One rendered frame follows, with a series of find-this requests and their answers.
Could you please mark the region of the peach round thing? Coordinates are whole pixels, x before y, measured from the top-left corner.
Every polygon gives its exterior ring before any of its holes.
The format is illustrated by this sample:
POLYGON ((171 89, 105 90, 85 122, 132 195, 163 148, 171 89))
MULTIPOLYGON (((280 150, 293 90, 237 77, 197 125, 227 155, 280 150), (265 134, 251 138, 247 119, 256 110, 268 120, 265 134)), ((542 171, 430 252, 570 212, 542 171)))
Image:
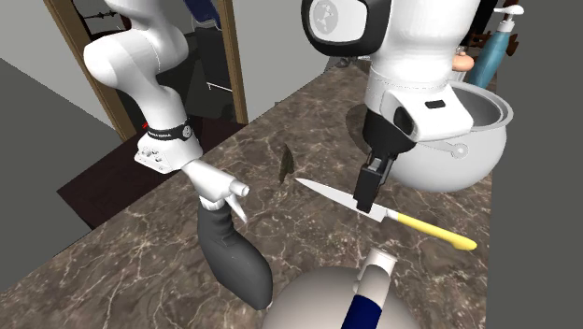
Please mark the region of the peach round thing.
POLYGON ((465 51, 456 53, 452 61, 452 70, 457 72, 467 72, 474 66, 474 59, 465 51))

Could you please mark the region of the dark green leaf shaped thing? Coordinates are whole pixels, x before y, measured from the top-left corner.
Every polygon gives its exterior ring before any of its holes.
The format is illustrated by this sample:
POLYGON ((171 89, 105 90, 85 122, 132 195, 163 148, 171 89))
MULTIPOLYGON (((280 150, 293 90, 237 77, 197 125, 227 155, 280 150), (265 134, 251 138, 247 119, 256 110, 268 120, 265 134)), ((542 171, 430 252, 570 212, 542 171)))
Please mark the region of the dark green leaf shaped thing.
POLYGON ((293 155, 287 144, 283 147, 283 154, 280 161, 280 169, 278 174, 279 183, 282 184, 288 174, 294 173, 293 155))

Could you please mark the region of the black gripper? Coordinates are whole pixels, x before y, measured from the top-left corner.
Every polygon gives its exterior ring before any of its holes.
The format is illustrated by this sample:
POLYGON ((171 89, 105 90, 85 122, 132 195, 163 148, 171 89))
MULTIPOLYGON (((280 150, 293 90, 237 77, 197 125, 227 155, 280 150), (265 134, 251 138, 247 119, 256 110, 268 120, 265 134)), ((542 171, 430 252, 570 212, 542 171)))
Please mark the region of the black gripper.
POLYGON ((357 201, 356 208, 368 213, 377 197, 380 184, 386 182, 397 156, 412 150, 416 142, 371 109, 366 111, 363 139, 371 152, 360 169, 353 198, 357 201))

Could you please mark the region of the white cooking pot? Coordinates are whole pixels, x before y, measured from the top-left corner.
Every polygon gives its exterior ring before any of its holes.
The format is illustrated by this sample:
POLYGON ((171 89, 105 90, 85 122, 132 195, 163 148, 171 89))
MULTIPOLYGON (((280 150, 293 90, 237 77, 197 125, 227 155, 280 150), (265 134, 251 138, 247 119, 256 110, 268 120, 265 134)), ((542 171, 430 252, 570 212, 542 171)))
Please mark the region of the white cooking pot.
POLYGON ((499 95, 475 85, 461 81, 450 85, 473 117, 474 127, 465 136, 419 143, 401 154, 389 177, 406 187, 457 192, 488 176, 503 155, 512 107, 499 95))

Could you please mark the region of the blue soap dispenser white pump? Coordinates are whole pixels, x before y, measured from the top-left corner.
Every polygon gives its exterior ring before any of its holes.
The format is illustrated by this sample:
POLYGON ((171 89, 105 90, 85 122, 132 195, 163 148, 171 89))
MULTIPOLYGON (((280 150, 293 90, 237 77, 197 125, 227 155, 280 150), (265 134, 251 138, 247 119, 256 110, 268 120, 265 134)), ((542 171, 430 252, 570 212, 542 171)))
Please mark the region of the blue soap dispenser white pump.
POLYGON ((522 15, 524 8, 519 5, 519 0, 505 0, 502 7, 495 7, 492 11, 501 13, 504 17, 499 22, 496 31, 492 35, 487 34, 488 38, 467 80, 468 83, 483 89, 486 89, 491 82, 504 57, 512 56, 516 51, 519 42, 518 35, 512 33, 515 27, 514 17, 522 15))

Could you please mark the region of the brown wooden door frame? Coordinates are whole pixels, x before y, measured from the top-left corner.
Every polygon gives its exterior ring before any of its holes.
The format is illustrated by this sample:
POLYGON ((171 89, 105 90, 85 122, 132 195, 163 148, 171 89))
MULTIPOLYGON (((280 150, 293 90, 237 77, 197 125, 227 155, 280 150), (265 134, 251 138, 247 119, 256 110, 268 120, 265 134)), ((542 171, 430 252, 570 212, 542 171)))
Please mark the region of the brown wooden door frame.
MULTIPOLYGON (((98 82, 84 64, 82 51, 91 40, 89 33, 82 26, 82 19, 79 17, 72 0, 43 0, 43 2, 86 80, 91 85, 101 107, 113 125, 113 129, 122 141, 134 136, 136 129, 118 94, 112 88, 98 82)), ((238 123, 248 124, 249 116, 241 73, 233 1, 217 0, 216 8, 220 15, 221 33, 234 99, 235 118, 238 123)))

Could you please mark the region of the grey spray bottle white trigger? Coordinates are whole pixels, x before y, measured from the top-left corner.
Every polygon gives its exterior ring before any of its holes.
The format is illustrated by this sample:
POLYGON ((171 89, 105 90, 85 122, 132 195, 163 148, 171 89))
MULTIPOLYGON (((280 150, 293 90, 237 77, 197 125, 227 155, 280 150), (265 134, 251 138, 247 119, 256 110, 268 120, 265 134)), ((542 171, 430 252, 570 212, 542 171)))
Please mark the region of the grey spray bottle white trigger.
POLYGON ((238 203, 249 186, 207 164, 193 160, 182 171, 199 194, 198 242, 216 280, 256 310, 272 302, 272 271, 263 255, 235 229, 235 213, 248 220, 238 203))

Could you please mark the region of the yellow handled kitchen knife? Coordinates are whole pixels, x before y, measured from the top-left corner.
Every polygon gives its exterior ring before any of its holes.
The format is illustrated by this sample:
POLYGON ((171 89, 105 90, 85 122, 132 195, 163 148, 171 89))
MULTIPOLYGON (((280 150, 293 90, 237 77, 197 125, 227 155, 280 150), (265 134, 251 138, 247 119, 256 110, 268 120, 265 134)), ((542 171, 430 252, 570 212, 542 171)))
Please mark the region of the yellow handled kitchen knife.
POLYGON ((465 236, 460 236, 458 234, 452 233, 448 230, 442 229, 435 225, 429 224, 427 222, 420 221, 418 219, 407 216, 403 213, 395 211, 393 209, 383 207, 374 203, 368 212, 357 209, 357 201, 352 197, 351 194, 342 192, 335 188, 329 187, 327 185, 318 183, 310 179, 300 179, 296 178, 298 182, 311 189, 312 191, 319 193, 330 200, 356 211, 370 219, 377 222, 382 222, 384 219, 391 219, 397 221, 403 225, 409 226, 416 229, 424 234, 440 238, 447 241, 457 250, 474 250, 477 247, 477 243, 465 236))

